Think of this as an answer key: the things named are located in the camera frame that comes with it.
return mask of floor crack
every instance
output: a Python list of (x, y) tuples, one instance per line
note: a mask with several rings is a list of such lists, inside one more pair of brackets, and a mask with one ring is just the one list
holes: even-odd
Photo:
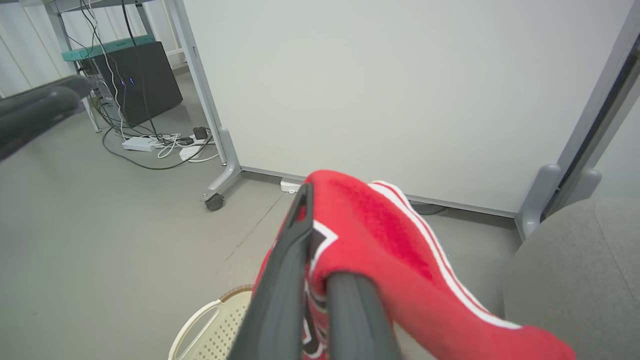
[(231, 252), (231, 254), (229, 254), (229, 256), (227, 256), (227, 258), (225, 259), (225, 261), (229, 260), (229, 258), (231, 258), (231, 256), (236, 252), (236, 250), (242, 246), (242, 244), (244, 244), (244, 242), (249, 238), (249, 236), (251, 236), (251, 234), (253, 234), (255, 232), (255, 230), (258, 228), (258, 225), (260, 225), (260, 223), (264, 220), (264, 218), (267, 217), (267, 215), (271, 212), (271, 210), (273, 209), (274, 206), (276, 206), (276, 204), (278, 203), (278, 201), (280, 201), (280, 199), (284, 196), (284, 193), (281, 194), (276, 201), (274, 201), (273, 204), (271, 204), (271, 206), (269, 207), (269, 209), (267, 210), (266, 213), (264, 213), (264, 215), (260, 218), (260, 220), (258, 220), (257, 223), (255, 223), (254, 227), (249, 231), (249, 233), (247, 233), (247, 235), (244, 236), (244, 238), (242, 239), (242, 241), (240, 241), (237, 245), (236, 248)]

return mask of whiteboard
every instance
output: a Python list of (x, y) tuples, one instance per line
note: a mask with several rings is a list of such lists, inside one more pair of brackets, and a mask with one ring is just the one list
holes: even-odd
[(516, 213), (633, 0), (184, 0), (243, 167)]

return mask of gray floor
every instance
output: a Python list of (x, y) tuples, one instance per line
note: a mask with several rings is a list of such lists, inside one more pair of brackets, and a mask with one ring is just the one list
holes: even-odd
[[(189, 133), (204, 114), (190, 75), (177, 79), (184, 101), (155, 123)], [(249, 173), (210, 213), (198, 197), (222, 172), (219, 159), (146, 170), (101, 138), (79, 114), (0, 163), (3, 359), (166, 358), (197, 309), (253, 282), (292, 200), (279, 179)], [(116, 135), (106, 140), (125, 154)], [(179, 162), (177, 151), (126, 154)], [(427, 220), (460, 280), (501, 315), (502, 269), (520, 243), (513, 221), (461, 210)], [(423, 358), (400, 334), (409, 358)]]

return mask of white plastic basket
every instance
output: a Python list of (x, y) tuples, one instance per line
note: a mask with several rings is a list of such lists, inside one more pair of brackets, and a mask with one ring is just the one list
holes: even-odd
[[(251, 301), (252, 286), (242, 286), (205, 305), (182, 326), (169, 350), (169, 360), (225, 360)], [(198, 335), (178, 355), (176, 352), (193, 324), (214, 311)]]

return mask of caster wheel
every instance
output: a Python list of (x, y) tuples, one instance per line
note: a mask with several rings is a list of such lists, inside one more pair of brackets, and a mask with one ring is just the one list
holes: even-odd
[(225, 197), (217, 193), (207, 199), (204, 204), (207, 206), (207, 209), (211, 211), (220, 210), (225, 204)]

